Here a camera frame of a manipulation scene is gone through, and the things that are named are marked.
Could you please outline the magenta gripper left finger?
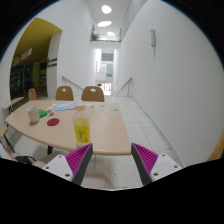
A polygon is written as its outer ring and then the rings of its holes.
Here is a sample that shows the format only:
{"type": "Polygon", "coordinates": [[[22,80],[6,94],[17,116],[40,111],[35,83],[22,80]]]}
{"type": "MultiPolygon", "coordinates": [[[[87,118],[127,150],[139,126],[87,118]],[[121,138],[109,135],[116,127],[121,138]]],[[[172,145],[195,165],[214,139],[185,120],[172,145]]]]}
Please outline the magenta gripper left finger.
{"type": "Polygon", "coordinates": [[[93,146],[88,144],[66,156],[57,155],[43,167],[43,170],[81,185],[92,154],[93,146]]]}

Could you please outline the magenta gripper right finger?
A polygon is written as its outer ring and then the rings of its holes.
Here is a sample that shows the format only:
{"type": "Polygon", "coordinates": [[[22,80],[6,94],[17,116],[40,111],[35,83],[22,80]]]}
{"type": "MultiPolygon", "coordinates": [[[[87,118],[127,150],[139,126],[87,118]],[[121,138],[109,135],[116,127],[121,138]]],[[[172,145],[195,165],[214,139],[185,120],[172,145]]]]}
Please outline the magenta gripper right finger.
{"type": "Polygon", "coordinates": [[[150,184],[182,169],[167,154],[156,154],[136,143],[131,144],[131,154],[143,185],[150,184]]]}

